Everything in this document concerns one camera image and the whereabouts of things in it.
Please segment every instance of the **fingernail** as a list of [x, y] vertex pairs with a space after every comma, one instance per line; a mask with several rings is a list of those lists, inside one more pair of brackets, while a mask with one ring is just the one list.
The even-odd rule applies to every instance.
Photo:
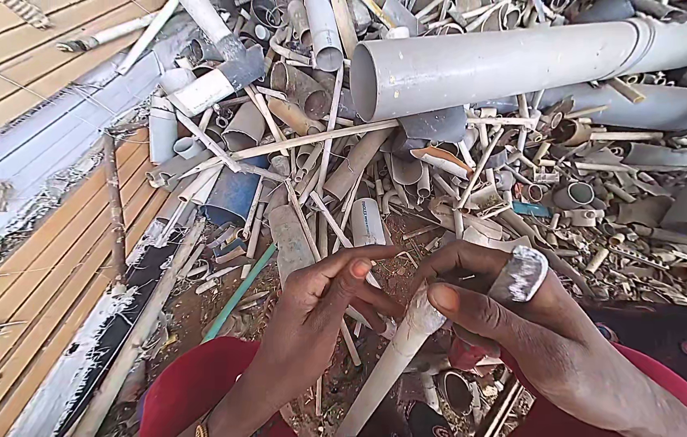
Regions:
[[366, 274], [371, 270], [371, 263], [366, 260], [358, 260], [351, 266], [351, 273], [356, 278], [364, 278]]
[[433, 284], [427, 291], [430, 302], [439, 306], [439, 310], [456, 311], [459, 307], [459, 296], [455, 290], [443, 284]]

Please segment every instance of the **green pipe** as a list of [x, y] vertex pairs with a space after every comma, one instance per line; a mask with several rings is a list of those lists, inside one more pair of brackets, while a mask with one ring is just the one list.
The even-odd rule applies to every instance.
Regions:
[[256, 278], [258, 274], [260, 274], [263, 268], [265, 268], [265, 264], [268, 263], [268, 260], [271, 259], [271, 256], [274, 254], [274, 252], [276, 252], [276, 243], [271, 243], [271, 245], [268, 247], [265, 253], [263, 253], [263, 255], [260, 257], [260, 260], [258, 260], [257, 263], [254, 264], [252, 270], [249, 272], [249, 274], [246, 275], [246, 279], [244, 279], [244, 282], [242, 282], [241, 285], [239, 285], [238, 289], [235, 291], [235, 293], [233, 293], [233, 295], [230, 296], [230, 300], [228, 301], [228, 303], [225, 303], [225, 308], [223, 308], [222, 311], [220, 311], [217, 315], [217, 318], [214, 319], [214, 324], [212, 324], [212, 328], [208, 330], [208, 332], [206, 333], [206, 337], [203, 338], [203, 341], [201, 343], [208, 342], [209, 340], [212, 340], [214, 337], [217, 336], [217, 333], [220, 329], [222, 329], [222, 325], [225, 324], [225, 320], [227, 320], [230, 313], [232, 313], [233, 309], [235, 308], [235, 305], [238, 304], [242, 297], [244, 297], [246, 290], [248, 290], [249, 287], [252, 286], [254, 278]]

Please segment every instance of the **pipe scrap pile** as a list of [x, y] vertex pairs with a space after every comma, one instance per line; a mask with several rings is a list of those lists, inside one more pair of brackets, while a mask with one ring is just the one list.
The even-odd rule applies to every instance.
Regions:
[[[687, 305], [687, 235], [659, 227], [687, 181], [681, 7], [169, 0], [61, 49], [146, 27], [125, 73], [181, 8], [199, 26], [149, 110], [146, 176], [173, 193], [155, 244], [203, 215], [217, 264], [249, 260], [240, 296], [267, 262], [259, 235], [284, 283], [341, 246], [391, 244], [384, 219], [400, 214], [427, 224], [412, 235], [447, 229], [428, 251], [531, 246], [579, 296]], [[222, 273], [196, 263], [203, 250], [177, 266], [205, 279], [198, 293]], [[348, 314], [395, 335], [387, 315]], [[357, 365], [343, 321], [341, 333]]]

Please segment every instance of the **wooden floor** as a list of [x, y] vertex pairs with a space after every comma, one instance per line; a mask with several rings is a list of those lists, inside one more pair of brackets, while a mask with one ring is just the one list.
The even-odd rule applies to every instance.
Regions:
[[[146, 182], [148, 134], [117, 150], [129, 252], [168, 192]], [[5, 435], [114, 276], [99, 167], [0, 267], [0, 435]]]
[[39, 6], [52, 27], [38, 30], [0, 4], [0, 127], [130, 46], [140, 31], [85, 53], [55, 48], [60, 40], [124, 23], [162, 7], [165, 0], [47, 0]]

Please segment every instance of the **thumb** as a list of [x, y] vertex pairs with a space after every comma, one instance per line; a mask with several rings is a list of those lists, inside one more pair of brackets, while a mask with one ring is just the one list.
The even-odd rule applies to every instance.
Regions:
[[530, 332], [532, 323], [481, 293], [446, 283], [435, 283], [427, 298], [436, 310], [466, 330], [491, 338], [506, 349]]
[[330, 284], [327, 293], [319, 300], [310, 314], [315, 326], [323, 327], [331, 321], [336, 323], [344, 316], [349, 302], [360, 289], [367, 287], [365, 276], [371, 270], [371, 262], [367, 258], [354, 258], [338, 272]]

